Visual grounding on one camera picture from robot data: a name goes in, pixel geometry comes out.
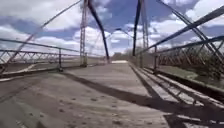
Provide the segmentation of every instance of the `cloud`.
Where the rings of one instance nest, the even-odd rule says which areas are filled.
[[[155,30],[153,27],[149,27],[149,28],[148,28],[148,31],[149,31],[150,33],[155,33],[155,32],[156,32],[156,30]]]
[[[156,41],[154,40],[154,38],[152,38],[152,36],[154,36],[154,35],[151,34],[151,35],[148,36],[148,45],[149,46],[156,43]],[[132,46],[133,46],[133,38],[129,38],[129,39],[131,39],[131,41],[129,41],[130,42],[129,45],[132,48]],[[142,47],[143,46],[143,42],[144,42],[143,41],[143,33],[138,31],[138,35],[137,35],[137,39],[136,39],[136,46]]]
[[[159,34],[150,34],[149,37],[150,38],[161,38],[161,35],[159,35]]]
[[[129,31],[128,34],[134,36],[134,31]],[[142,38],[142,37],[143,37],[143,32],[138,30],[137,31],[137,39]]]
[[[128,24],[125,24],[125,28],[128,28],[128,29],[134,29],[134,24],[132,24],[132,23],[128,23]],[[139,30],[141,30],[142,29],[142,25],[138,25],[137,26],[137,29],[139,29]]]
[[[167,36],[184,28],[186,25],[181,20],[168,19],[164,21],[152,21],[150,26],[153,26],[159,35]]]
[[[77,1],[78,0],[4,0],[1,1],[0,4],[0,17],[11,17],[13,19],[42,25],[61,10]],[[109,2],[110,0],[99,2],[99,7],[96,10],[100,12],[101,17],[109,13],[104,7]],[[82,2],[60,15],[47,25],[45,29],[54,31],[68,29],[70,27],[80,27],[82,16],[81,4]]]
[[[169,15],[170,19],[172,20],[178,20],[179,18],[175,14]]]
[[[120,42],[120,40],[111,39],[111,40],[110,40],[110,42],[111,42],[111,43],[119,43],[119,42]]]
[[[128,39],[129,36],[122,31],[115,31],[111,36],[110,39]]]
[[[79,48],[80,48],[79,43],[73,40],[66,41],[64,39],[49,37],[49,36],[37,38],[36,40],[34,40],[34,42],[39,44],[44,44],[44,45],[56,46],[60,48],[73,49],[77,51],[79,51]]]
[[[224,0],[199,0],[193,9],[190,9],[186,12],[186,15],[195,21],[223,5]],[[224,16],[222,15],[204,25],[207,27],[224,25]]]
[[[183,6],[192,3],[194,0],[162,0],[166,4]]]
[[[80,42],[80,33],[81,33],[81,30],[76,31],[74,36],[73,36],[73,39],[76,42]],[[105,33],[106,37],[108,35],[110,35],[109,32],[104,32],[104,33]],[[103,45],[103,38],[102,38],[102,35],[101,35],[101,32],[100,32],[99,29],[87,26],[86,27],[86,35],[85,36],[86,36],[86,43],[87,44],[95,45],[96,48],[102,48],[104,46]]]
[[[24,41],[28,34],[15,30],[10,25],[0,26],[0,38]]]

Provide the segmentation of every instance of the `concrete bridge deck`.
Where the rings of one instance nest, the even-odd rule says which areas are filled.
[[[223,105],[145,70],[109,64],[0,83],[0,128],[224,127]]]

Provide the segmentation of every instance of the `bridge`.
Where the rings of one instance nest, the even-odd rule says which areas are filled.
[[[82,2],[79,50],[32,39],[44,27]],[[138,0],[131,53],[109,55],[105,28],[92,0],[80,0],[44,23],[26,40],[0,38],[1,128],[192,128],[224,127],[224,36],[207,37],[201,25],[224,14],[224,6],[197,21],[158,0],[186,27],[149,45],[147,6]],[[86,50],[90,11],[105,55]],[[138,47],[141,18],[142,46]],[[200,39],[170,48],[164,44],[192,31]],[[218,81],[204,82],[198,77]]]

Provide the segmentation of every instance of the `sky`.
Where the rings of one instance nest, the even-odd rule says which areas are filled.
[[[51,17],[78,0],[0,0],[0,38],[26,40]],[[186,25],[173,15],[157,0],[145,0],[148,20],[149,45],[169,36]],[[105,35],[110,56],[115,52],[124,52],[132,48],[132,38],[116,28],[133,35],[134,18],[137,0],[93,0],[96,11],[105,28]],[[196,21],[207,13],[224,5],[224,0],[163,0],[191,21]],[[69,11],[57,17],[40,31],[32,42],[79,50],[80,23],[83,1]],[[102,37],[96,21],[88,11],[86,27],[86,51],[100,55],[105,54]],[[209,38],[224,33],[224,16],[216,18],[199,27]],[[138,26],[138,37],[142,37],[141,20]],[[186,32],[171,41],[165,42],[163,47],[181,45],[198,40],[191,31]],[[142,46],[142,39],[137,45]],[[16,49],[18,45],[10,42],[0,42],[0,49]],[[41,50],[26,46],[25,50]]]

